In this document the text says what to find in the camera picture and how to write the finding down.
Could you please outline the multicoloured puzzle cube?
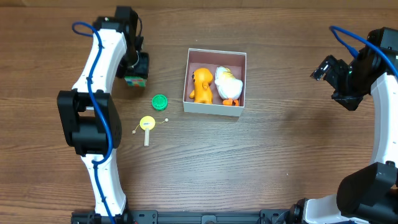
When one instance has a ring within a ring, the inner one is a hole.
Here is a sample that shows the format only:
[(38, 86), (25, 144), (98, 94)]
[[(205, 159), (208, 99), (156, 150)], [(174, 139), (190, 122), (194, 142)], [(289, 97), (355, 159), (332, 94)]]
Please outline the multicoloured puzzle cube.
[(133, 87), (146, 87), (147, 80), (142, 77), (125, 77), (124, 78), (128, 86)]

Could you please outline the orange dinosaur toy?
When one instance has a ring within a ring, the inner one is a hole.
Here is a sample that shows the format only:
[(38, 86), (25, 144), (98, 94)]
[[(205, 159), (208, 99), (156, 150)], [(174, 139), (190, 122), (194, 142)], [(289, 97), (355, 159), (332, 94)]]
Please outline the orange dinosaur toy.
[(192, 74), (194, 89), (189, 98), (194, 99), (195, 103), (213, 103), (213, 93), (210, 85), (213, 81), (213, 75), (207, 68), (199, 68)]

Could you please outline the white plush duck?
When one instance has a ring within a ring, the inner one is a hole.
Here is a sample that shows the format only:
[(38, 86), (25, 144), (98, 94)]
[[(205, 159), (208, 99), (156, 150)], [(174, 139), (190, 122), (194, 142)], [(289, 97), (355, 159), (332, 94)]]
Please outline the white plush duck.
[(237, 79), (229, 68), (219, 66), (215, 73), (215, 85), (226, 106), (239, 106), (243, 82)]

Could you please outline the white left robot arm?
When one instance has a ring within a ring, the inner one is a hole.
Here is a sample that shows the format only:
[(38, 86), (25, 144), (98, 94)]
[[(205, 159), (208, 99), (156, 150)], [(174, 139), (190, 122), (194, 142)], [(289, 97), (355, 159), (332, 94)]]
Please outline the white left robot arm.
[(85, 164), (95, 196), (90, 212), (72, 213), (72, 223), (133, 223), (117, 166), (122, 124), (111, 97), (116, 78), (146, 81), (149, 55), (142, 51), (142, 20), (129, 6), (92, 24), (74, 22), (72, 30), (90, 30), (93, 44), (86, 65), (71, 90), (57, 96), (65, 140)]

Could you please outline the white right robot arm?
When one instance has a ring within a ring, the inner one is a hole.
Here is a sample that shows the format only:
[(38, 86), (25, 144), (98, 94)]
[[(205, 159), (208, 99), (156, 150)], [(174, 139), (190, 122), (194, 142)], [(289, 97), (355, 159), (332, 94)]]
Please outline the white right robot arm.
[(334, 89), (333, 100), (349, 111), (366, 95), (374, 102), (374, 141), (369, 165), (345, 177), (336, 194), (301, 199), (279, 223), (397, 223), (397, 30), (372, 30), (362, 38), (330, 26), (352, 62), (327, 56), (311, 74)]

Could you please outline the green round plastic toy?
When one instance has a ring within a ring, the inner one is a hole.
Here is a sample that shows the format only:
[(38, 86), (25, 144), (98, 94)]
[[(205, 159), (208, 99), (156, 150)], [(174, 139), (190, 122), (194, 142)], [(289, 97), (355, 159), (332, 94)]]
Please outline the green round plastic toy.
[(167, 108), (167, 106), (168, 106), (168, 99), (167, 99), (167, 97), (166, 97), (165, 95), (159, 94), (159, 95), (155, 95), (155, 96), (152, 98), (151, 103), (152, 103), (152, 106), (153, 106), (153, 108), (154, 108), (155, 110), (157, 110), (157, 111), (163, 111), (163, 110), (165, 110), (165, 109)]

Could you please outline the yellow wooden rattle drum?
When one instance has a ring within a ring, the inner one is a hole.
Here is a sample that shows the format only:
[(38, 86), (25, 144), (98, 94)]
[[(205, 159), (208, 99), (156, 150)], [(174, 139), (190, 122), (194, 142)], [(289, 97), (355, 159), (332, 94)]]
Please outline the yellow wooden rattle drum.
[(136, 128), (132, 130), (131, 134), (135, 134), (137, 129), (141, 128), (144, 131), (144, 147), (149, 147), (150, 131), (155, 128), (156, 124), (162, 124), (168, 122), (169, 122), (168, 118), (165, 118), (161, 122), (157, 122), (152, 116), (144, 116), (143, 118), (141, 118)]

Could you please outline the white box with pink interior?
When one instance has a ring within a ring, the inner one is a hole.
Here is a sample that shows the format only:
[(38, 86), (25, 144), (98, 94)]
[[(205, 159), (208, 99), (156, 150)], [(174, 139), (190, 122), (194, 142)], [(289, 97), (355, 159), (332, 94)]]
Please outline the white box with pink interior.
[[(219, 66), (229, 68), (232, 74), (243, 82), (243, 90), (239, 97), (239, 106), (226, 106), (219, 96), (215, 85), (215, 73)], [(210, 88), (213, 93), (213, 103), (195, 103), (189, 98), (194, 89), (192, 74), (199, 68), (207, 68), (213, 75)], [(246, 96), (246, 54), (244, 52), (228, 52), (220, 50), (189, 49), (185, 83), (183, 89), (183, 109), (185, 112), (217, 114), (239, 117), (245, 106)]]

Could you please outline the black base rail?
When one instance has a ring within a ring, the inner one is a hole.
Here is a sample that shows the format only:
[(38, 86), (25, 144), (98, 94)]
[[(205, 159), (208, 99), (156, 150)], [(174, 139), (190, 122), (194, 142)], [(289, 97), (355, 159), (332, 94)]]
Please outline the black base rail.
[(299, 223), (302, 211), (261, 210), (259, 212), (158, 212), (157, 210), (130, 210), (115, 217), (116, 223), (132, 224), (266, 224)]

